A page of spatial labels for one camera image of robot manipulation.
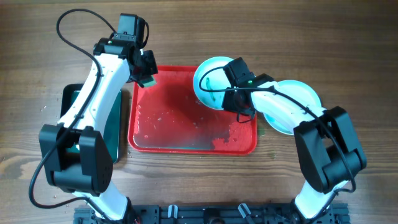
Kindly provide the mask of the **green scrubbing sponge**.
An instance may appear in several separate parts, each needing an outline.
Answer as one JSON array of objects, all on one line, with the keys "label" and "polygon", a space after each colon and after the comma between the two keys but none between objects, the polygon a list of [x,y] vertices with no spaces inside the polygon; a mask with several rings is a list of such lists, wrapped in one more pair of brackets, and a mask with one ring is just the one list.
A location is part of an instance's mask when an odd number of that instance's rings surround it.
[{"label": "green scrubbing sponge", "polygon": [[147,78],[142,80],[142,84],[143,84],[144,88],[148,88],[148,87],[154,86],[156,83],[157,82],[156,82],[156,80],[155,80],[153,75],[151,75],[151,76],[149,76],[149,77],[147,77]]}]

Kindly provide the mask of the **light blue plate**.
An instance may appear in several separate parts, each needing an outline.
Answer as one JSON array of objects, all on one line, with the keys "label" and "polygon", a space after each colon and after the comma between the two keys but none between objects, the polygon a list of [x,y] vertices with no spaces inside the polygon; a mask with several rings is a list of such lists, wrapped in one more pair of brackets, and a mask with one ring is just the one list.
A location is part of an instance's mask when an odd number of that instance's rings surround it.
[{"label": "light blue plate", "polygon": [[224,90],[231,86],[223,67],[232,58],[212,57],[200,64],[193,76],[195,95],[205,106],[214,110],[223,110]]},{"label": "light blue plate", "polygon": [[[322,106],[322,101],[316,91],[306,83],[300,82],[298,80],[282,80],[279,81],[278,84],[281,88],[293,94],[295,98],[299,97],[310,105]],[[268,114],[264,114],[264,118],[269,123],[269,125],[276,131],[290,136],[293,135],[292,132],[290,132],[286,127],[284,127]]]}]

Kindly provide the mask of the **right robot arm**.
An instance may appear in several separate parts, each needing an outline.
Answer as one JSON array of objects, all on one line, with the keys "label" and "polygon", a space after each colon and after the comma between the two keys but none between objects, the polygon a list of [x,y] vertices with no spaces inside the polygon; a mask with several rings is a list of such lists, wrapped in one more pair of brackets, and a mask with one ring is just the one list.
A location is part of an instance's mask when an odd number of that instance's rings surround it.
[{"label": "right robot arm", "polygon": [[341,107],[325,109],[278,84],[272,77],[255,76],[242,58],[222,66],[229,83],[223,107],[237,114],[272,116],[295,139],[300,170],[305,178],[294,200],[306,223],[326,213],[340,192],[356,190],[355,176],[367,159],[349,114]]}]

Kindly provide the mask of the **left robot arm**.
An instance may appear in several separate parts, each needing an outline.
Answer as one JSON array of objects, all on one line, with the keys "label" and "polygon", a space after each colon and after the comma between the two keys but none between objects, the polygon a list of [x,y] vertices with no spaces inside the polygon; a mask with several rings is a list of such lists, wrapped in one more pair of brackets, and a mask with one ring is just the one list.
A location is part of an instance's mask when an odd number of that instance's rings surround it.
[{"label": "left robot arm", "polygon": [[84,200],[98,219],[122,223],[133,216],[131,201],[113,184],[113,160],[103,133],[114,101],[125,83],[144,87],[157,73],[154,53],[136,41],[102,38],[90,54],[92,66],[79,95],[56,125],[39,133],[49,185]]}]

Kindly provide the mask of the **red plastic tray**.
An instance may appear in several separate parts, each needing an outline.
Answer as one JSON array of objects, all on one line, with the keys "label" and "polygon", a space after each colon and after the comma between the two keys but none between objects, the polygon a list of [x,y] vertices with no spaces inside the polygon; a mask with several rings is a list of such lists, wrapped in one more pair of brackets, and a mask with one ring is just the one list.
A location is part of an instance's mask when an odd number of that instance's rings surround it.
[{"label": "red plastic tray", "polygon": [[243,156],[257,145],[257,121],[213,110],[193,90],[195,66],[160,65],[156,83],[134,85],[127,140],[140,152]]}]

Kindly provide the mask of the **black water tray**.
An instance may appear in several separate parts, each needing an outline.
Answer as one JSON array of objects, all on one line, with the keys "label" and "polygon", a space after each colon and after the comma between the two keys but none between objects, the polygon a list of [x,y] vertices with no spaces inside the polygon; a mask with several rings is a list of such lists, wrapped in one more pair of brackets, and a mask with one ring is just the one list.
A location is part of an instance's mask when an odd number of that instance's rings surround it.
[{"label": "black water tray", "polygon": [[[62,104],[60,116],[62,117],[71,107],[76,100],[82,83],[69,84],[63,89],[62,93]],[[119,91],[113,107],[109,113],[105,128],[103,139],[108,148],[109,154],[113,160],[113,163],[117,163],[119,160],[119,143],[120,143],[120,125],[121,125],[121,105],[122,105],[122,92]]]}]

